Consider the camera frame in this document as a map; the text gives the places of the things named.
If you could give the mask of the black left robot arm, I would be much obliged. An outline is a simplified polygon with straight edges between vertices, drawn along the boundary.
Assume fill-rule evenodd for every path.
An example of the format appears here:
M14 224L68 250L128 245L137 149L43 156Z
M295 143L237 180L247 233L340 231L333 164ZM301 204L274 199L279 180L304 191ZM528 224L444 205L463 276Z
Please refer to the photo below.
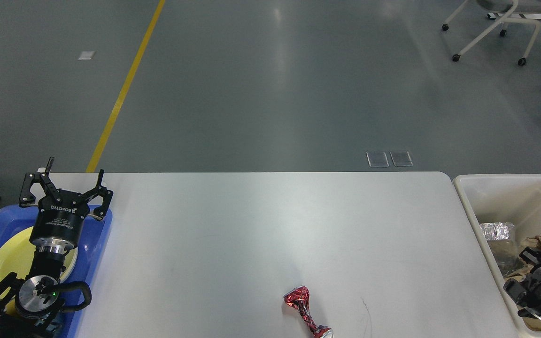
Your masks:
M49 177L53 162L51 157L43 172L24 175L18 205L38 209L29 237L35 250L24 278L9 272L0 280L0 338L53 338L58 315L92 302L87 282L62 282L64 262L78 248L86 218L104 220L114 193L103 185L103 169L86 192L57 188Z

